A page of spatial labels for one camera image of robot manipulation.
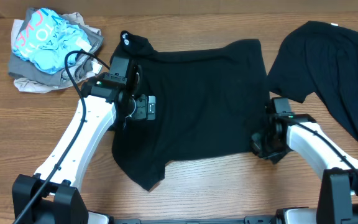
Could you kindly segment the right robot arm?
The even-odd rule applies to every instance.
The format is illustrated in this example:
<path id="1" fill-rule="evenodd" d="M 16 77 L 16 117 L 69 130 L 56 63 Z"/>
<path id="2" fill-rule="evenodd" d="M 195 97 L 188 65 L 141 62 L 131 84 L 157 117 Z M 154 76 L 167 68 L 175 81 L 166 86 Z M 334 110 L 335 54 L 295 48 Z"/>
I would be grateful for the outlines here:
<path id="1" fill-rule="evenodd" d="M 316 208 L 292 207 L 264 218 L 265 223 L 358 223 L 358 160 L 330 140 L 308 114 L 295 114 L 287 98 L 272 98 L 267 127 L 252 135 L 252 152 L 276 164 L 297 152 L 321 180 Z"/>

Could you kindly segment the black garment at right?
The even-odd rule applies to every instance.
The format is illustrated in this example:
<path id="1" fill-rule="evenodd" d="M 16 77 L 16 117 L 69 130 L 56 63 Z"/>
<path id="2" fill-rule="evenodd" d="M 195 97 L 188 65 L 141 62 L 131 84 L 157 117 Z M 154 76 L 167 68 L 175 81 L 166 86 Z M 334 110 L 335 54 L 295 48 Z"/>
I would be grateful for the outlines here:
<path id="1" fill-rule="evenodd" d="M 268 73 L 271 92 L 302 103 L 316 93 L 358 141 L 358 32 L 309 21 L 288 34 Z"/>

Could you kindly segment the black t-shirt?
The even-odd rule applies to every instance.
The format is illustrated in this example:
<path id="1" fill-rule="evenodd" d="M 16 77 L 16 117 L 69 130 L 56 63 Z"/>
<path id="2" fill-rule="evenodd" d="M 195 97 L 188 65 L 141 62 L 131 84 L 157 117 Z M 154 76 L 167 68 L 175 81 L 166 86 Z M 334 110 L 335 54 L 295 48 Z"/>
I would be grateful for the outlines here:
<path id="1" fill-rule="evenodd" d="M 266 125 L 269 91 L 257 39 L 159 52 L 125 30 L 114 53 L 142 67 L 138 94 L 156 98 L 155 119 L 127 119 L 112 144 L 118 166 L 145 190 L 164 179 L 170 161 L 248 152 Z"/>

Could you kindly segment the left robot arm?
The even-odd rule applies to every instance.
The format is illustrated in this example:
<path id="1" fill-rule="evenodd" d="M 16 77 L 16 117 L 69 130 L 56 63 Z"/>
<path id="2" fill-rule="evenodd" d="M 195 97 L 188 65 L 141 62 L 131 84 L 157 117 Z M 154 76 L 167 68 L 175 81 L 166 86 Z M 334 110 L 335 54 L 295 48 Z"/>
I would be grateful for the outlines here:
<path id="1" fill-rule="evenodd" d="M 19 175 L 12 186 L 15 223 L 113 223 L 89 211 L 80 190 L 101 138 L 127 120 L 154 120 L 156 99 L 138 95 L 142 68 L 114 56 L 109 71 L 77 87 L 75 115 L 57 146 L 34 175 Z"/>

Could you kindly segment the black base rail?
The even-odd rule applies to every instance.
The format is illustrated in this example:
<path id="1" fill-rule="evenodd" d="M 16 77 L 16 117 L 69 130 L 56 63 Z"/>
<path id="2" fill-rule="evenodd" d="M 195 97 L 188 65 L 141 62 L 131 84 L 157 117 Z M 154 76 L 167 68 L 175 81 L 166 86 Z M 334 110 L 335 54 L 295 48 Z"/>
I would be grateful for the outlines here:
<path id="1" fill-rule="evenodd" d="M 273 215 L 246 216 L 244 218 L 186 219 L 186 220 L 140 220 L 111 218 L 112 224 L 282 224 Z"/>

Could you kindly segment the light blue printed shirt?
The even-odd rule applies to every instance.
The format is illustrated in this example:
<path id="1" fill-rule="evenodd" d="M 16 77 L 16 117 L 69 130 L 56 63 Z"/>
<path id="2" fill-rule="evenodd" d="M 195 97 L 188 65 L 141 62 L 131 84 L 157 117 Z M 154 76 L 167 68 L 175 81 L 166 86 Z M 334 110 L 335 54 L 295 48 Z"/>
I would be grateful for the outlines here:
<path id="1" fill-rule="evenodd" d="M 78 25 L 70 24 L 47 8 L 31 14 L 12 48 L 14 55 L 50 75 L 65 68 L 65 56 L 74 50 L 91 50 L 88 35 Z"/>

